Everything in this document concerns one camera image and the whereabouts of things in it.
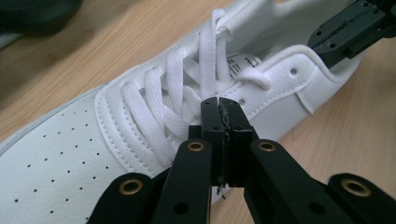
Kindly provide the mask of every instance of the shoelace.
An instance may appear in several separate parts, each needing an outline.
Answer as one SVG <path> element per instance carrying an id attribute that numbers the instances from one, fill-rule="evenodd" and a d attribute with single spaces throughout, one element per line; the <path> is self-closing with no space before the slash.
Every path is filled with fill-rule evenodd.
<path id="1" fill-rule="evenodd" d="M 200 32 L 199 63 L 185 58 L 183 48 L 173 49 L 167 56 L 166 71 L 154 67 L 146 72 L 144 95 L 134 82 L 127 82 L 121 88 L 137 127 L 164 166 L 171 165 L 176 155 L 172 141 L 187 139 L 189 125 L 200 115 L 200 103 L 216 95 L 217 85 L 234 84 L 226 59 L 225 35 L 216 37 L 216 22 L 224 14 L 223 10 L 215 9 L 211 21 Z M 183 85 L 184 74 L 199 85 L 199 90 Z M 257 83 L 265 90 L 269 88 L 268 79 L 252 67 L 242 70 L 237 80 Z M 168 105 L 163 101 L 163 91 L 169 96 Z"/>

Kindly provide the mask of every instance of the black metal bracket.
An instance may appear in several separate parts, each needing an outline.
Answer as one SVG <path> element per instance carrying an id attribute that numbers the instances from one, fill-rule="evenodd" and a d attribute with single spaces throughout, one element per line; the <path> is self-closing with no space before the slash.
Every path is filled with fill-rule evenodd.
<path id="1" fill-rule="evenodd" d="M 245 188 L 256 223 L 396 223 L 396 201 L 368 180 L 334 175 L 319 183 L 277 142 L 259 139 L 232 100 L 201 104 L 202 125 L 173 166 L 149 178 L 120 176 L 88 223 L 209 223 L 212 186 Z"/>
<path id="2" fill-rule="evenodd" d="M 396 36 L 395 0 L 358 0 L 323 23 L 308 47 L 328 67 L 355 57 L 383 37 Z"/>

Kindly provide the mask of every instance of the shoe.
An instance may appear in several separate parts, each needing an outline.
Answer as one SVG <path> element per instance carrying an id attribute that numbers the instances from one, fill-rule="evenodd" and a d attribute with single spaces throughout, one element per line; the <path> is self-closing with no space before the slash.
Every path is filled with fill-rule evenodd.
<path id="1" fill-rule="evenodd" d="M 315 112 L 359 65 L 304 46 L 350 1 L 236 1 L 152 60 L 0 145 L 0 223 L 84 223 L 116 177 L 168 168 L 209 97 L 239 102 L 261 138 Z"/>

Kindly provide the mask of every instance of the black object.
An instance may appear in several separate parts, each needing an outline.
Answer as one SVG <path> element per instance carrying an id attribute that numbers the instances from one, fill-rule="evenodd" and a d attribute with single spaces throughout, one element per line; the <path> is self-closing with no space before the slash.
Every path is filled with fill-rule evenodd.
<path id="1" fill-rule="evenodd" d="M 350 174 L 319 183 L 280 144 L 259 139 L 237 102 L 211 98 L 201 109 L 203 125 L 190 126 L 173 166 L 153 179 L 117 178 L 88 223 L 208 223 L 211 186 L 224 183 L 245 188 L 256 223 L 396 223 L 384 191 Z"/>
<path id="2" fill-rule="evenodd" d="M 0 0 L 0 30 L 17 34 L 59 31 L 82 0 Z"/>
<path id="3" fill-rule="evenodd" d="M 323 23 L 308 47 L 328 67 L 355 57 L 383 37 L 396 36 L 396 0 L 358 0 Z"/>

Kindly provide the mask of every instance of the wooden surface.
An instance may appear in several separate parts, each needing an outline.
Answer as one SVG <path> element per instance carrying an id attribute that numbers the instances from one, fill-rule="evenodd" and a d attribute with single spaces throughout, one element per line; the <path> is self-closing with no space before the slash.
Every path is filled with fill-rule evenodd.
<path id="1" fill-rule="evenodd" d="M 230 0 L 84 1 L 60 33 L 26 36 L 0 51 L 0 141 L 30 121 L 160 53 Z M 361 175 L 396 197 L 396 39 L 365 54 L 358 71 L 280 143 L 314 178 Z M 252 223 L 241 189 L 212 223 Z"/>

